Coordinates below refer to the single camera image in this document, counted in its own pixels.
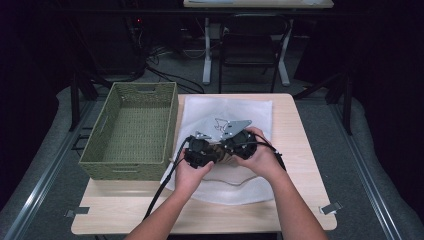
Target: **white cloth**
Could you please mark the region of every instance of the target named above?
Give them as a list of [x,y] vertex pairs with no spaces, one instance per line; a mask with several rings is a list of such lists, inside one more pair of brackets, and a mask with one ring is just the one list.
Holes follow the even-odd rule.
[[[196,131],[210,135],[211,141],[219,141],[226,121],[240,120],[252,120],[250,126],[262,129],[265,137],[271,139],[272,101],[187,96],[173,159],[184,139]],[[174,175],[166,185],[170,190],[175,189]],[[215,164],[192,197],[212,203],[241,205],[271,200],[274,195],[265,179],[256,176],[248,168],[230,162]]]

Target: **wooden table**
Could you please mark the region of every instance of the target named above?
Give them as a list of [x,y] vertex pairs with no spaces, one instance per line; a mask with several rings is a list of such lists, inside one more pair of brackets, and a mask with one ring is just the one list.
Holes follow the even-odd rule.
[[207,8],[332,8],[332,0],[232,0],[231,3],[184,0],[184,7]]
[[[293,98],[289,94],[211,94],[225,97],[273,101],[272,143],[282,154],[287,171],[306,204],[325,230],[337,226],[334,215],[324,215],[319,207],[329,199]],[[177,130],[184,109],[184,95],[179,95]],[[86,234],[127,234],[143,219],[159,187],[159,182],[94,181],[90,179],[80,207],[88,214],[78,214],[72,232]],[[158,207],[171,191],[164,189]],[[184,207],[171,233],[253,233],[279,232],[275,201],[227,206],[191,199]]]
[[[187,8],[249,8],[249,9],[268,9],[268,8],[292,8],[292,9],[323,9],[332,8],[334,3],[332,0],[229,0],[231,3],[217,2],[198,2],[184,0],[184,7]],[[210,50],[210,25],[209,18],[205,18],[205,65],[203,67],[203,84],[208,85],[211,81],[212,58]],[[291,30],[284,39],[283,49],[278,63],[278,71],[280,72],[281,83],[283,86],[290,86],[290,79],[287,74],[284,57],[289,43]]]

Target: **green woven basket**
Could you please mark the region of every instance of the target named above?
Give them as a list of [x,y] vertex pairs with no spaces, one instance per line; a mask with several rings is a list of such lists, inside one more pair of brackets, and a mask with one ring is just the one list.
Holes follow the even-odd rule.
[[177,114],[175,83],[114,83],[79,165],[95,180],[160,180]]

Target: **hand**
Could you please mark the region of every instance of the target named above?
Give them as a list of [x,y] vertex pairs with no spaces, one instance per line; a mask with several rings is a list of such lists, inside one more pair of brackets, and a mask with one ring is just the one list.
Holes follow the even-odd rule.
[[[249,127],[246,128],[246,130],[265,139],[262,130],[256,127]],[[256,141],[265,142],[262,138],[258,136],[256,136]],[[244,160],[236,155],[233,155],[233,158],[240,166],[249,168],[258,176],[261,176],[268,181],[274,179],[277,174],[280,175],[282,171],[285,172],[278,163],[274,152],[269,147],[259,144],[257,146],[258,147],[256,149],[256,152],[252,155],[251,158]]]
[[[179,159],[184,158],[185,149],[181,152]],[[204,167],[197,169],[191,167],[185,159],[178,164],[175,173],[175,191],[187,200],[199,187],[203,177],[210,172],[214,163],[209,162]]]

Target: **person's left hand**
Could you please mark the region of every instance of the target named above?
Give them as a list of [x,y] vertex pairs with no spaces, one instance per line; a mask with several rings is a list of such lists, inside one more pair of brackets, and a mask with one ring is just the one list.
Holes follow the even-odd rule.
[[[184,152],[185,149],[181,152],[179,159],[184,158]],[[195,169],[191,167],[185,159],[181,160],[175,173],[174,192],[181,194],[181,196],[184,196],[186,200],[188,200],[199,187],[202,178],[212,169],[213,166],[214,163],[211,161],[204,167]]]

